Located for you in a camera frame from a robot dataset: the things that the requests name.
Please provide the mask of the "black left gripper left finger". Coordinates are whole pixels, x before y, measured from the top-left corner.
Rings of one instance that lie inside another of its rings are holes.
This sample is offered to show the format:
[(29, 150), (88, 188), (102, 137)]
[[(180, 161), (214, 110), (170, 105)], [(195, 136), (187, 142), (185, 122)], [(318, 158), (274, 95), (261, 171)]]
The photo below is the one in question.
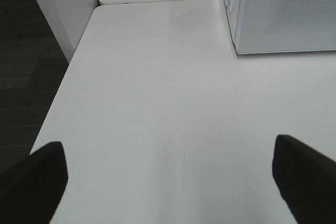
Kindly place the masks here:
[(50, 223), (68, 183), (61, 142), (50, 142), (1, 173), (1, 223)]

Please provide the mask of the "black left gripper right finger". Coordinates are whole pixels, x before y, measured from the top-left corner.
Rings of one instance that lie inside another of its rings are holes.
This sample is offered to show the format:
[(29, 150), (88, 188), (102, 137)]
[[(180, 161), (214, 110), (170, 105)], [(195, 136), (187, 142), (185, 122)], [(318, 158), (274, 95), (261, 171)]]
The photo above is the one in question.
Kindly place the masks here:
[(335, 223), (335, 161), (290, 135), (278, 135), (272, 176), (297, 223)]

